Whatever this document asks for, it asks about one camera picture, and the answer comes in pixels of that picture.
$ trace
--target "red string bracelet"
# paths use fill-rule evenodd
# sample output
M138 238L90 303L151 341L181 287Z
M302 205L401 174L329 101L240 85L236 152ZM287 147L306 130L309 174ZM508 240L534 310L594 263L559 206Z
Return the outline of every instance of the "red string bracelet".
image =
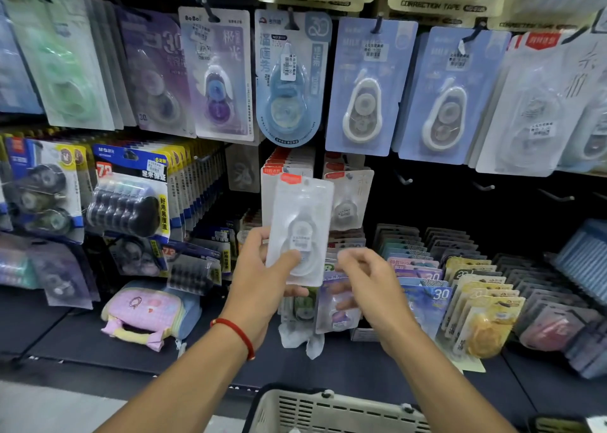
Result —
M245 334L241 328L239 328L230 320L223 318L217 318L211 321L211 327L215 326L216 324L225 324L229 328L232 328L232 330L238 334L238 337L242 339L242 341L247 346L247 349L249 350L249 354L247 355L247 361L252 361L255 359L255 349L253 348L253 344L247 337L247 334Z

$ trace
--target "person's right hand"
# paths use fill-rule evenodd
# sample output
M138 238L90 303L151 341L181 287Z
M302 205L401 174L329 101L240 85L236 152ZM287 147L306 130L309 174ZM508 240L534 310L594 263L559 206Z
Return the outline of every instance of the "person's right hand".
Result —
M383 349L391 354L391 340L412 324L417 326L394 269L368 248L340 251L336 269L345 272L350 283L338 283L331 292L352 289L354 293L352 300L338 304L338 310L359 307L379 335Z

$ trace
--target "white plastic basket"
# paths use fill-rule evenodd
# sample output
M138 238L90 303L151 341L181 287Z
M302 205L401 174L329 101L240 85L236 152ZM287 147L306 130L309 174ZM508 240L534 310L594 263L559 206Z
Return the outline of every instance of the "white plastic basket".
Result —
M255 396L243 433L429 433L411 405L388 405L336 395L266 385Z

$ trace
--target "dark shelf surface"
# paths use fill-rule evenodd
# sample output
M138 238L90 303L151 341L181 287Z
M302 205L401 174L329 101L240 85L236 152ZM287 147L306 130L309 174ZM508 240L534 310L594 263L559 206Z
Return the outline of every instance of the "dark shelf surface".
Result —
M44 291L0 286L0 353L18 356L70 310L49 306Z
M540 414L589 417L607 414L607 376L580 377L559 353L510 343L502 355Z
M53 360L65 360L107 368L160 374L177 359L175 339L164 340L156 353L145 345L133 344L101 332L102 306L69 314L28 352Z
M187 342L198 340L209 329L209 322L221 312L214 304L205 310ZM262 387L284 383L301 388L323 388L340 395L399 405L416 404L413 392L396 363L376 343L351 342L348 332L331 333L325 338L322 354L310 360L305 345L285 349L280 342L275 316L262 347L234 378L234 383ZM536 414L531 402L501 356L484 361L485 374L465 372L470 382L496 406L510 422L525 425Z

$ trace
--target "floor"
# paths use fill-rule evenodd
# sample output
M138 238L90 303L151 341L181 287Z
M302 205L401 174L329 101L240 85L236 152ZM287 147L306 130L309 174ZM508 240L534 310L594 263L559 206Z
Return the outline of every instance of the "floor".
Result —
M91 433L125 401L0 381L0 432ZM205 433L239 433L244 420L214 415Z

